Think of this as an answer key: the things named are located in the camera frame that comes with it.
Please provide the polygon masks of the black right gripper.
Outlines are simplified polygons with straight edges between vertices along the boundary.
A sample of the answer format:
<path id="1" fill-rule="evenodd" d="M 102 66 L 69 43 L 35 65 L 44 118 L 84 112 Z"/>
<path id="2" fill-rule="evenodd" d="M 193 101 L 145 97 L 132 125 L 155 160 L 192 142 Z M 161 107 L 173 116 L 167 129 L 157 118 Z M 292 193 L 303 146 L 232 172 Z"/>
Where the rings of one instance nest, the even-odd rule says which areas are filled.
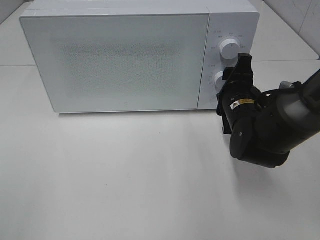
<path id="1" fill-rule="evenodd" d="M 226 67 L 222 79 L 225 81 L 221 91 L 216 95 L 216 113 L 222 118 L 222 131 L 231 135 L 230 125 L 252 125 L 257 115 L 254 87 L 252 56 L 239 53 L 235 67 Z"/>

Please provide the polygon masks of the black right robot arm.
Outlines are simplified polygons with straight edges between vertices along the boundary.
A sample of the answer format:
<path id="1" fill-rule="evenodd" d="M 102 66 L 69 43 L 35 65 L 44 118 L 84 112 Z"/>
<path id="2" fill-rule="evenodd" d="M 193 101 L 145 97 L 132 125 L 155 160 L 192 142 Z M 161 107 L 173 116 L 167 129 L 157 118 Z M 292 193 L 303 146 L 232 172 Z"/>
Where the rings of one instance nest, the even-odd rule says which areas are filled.
<path id="1" fill-rule="evenodd" d="M 240 53 L 236 65 L 223 71 L 216 112 L 224 134 L 230 135 L 233 158 L 276 168 L 320 131 L 320 74 L 303 83 L 283 81 L 265 92 L 254 86 L 253 78 L 252 56 Z"/>

